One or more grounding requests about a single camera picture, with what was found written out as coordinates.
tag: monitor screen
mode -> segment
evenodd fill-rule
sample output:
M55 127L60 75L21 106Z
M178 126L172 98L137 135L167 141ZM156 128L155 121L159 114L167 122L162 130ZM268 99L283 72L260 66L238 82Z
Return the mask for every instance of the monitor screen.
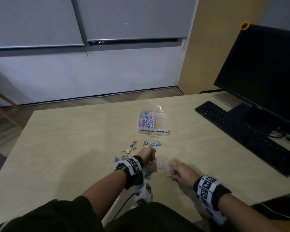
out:
M214 84L290 124L290 31L240 31Z

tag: white wall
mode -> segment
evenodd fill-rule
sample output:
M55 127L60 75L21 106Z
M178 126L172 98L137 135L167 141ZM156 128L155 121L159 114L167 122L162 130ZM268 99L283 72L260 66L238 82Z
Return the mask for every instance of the white wall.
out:
M194 7L190 36L198 0ZM17 104L178 84L182 46L0 58L0 92ZM9 105L0 99L0 106Z
M259 25L290 30L290 0L270 0Z

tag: monitor stand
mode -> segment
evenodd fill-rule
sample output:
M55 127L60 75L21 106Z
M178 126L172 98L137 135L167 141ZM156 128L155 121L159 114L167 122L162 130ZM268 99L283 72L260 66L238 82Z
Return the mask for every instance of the monitor stand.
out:
M282 125L279 119L271 116L269 113L245 103L234 107L228 113L242 123L246 123L253 129L265 134L270 134Z

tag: wooden desk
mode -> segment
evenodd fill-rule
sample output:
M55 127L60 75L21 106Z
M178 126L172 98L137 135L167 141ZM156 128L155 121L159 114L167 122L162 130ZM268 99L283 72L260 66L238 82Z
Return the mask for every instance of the wooden desk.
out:
M160 140L157 163L176 159L221 180L233 194L252 205L290 193L286 178L194 109L211 100L225 110L239 104L226 92L35 111L0 171L0 223L23 215L52 199L80 195L114 170L134 139ZM169 136L149 137L137 131L139 113L150 102L168 108ZM290 150L290 143L278 142ZM201 220L195 193L184 194L159 169L152 175L154 201L165 204L192 222ZM132 191L123 191L104 222Z

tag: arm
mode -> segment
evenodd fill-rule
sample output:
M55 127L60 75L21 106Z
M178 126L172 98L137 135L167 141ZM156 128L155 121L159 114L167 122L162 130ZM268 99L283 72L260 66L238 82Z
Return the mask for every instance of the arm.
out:
M172 180L193 189L195 182L201 177L196 171L184 163L177 162L171 166ZM223 195L218 202L218 209L241 232L283 231L268 218L240 201L232 194Z
M144 164L151 165L156 162L155 153L154 148L143 148L137 155L142 157ZM90 201L93 211L100 219L103 219L125 185L124 171L116 170L89 187L82 193L82 196Z

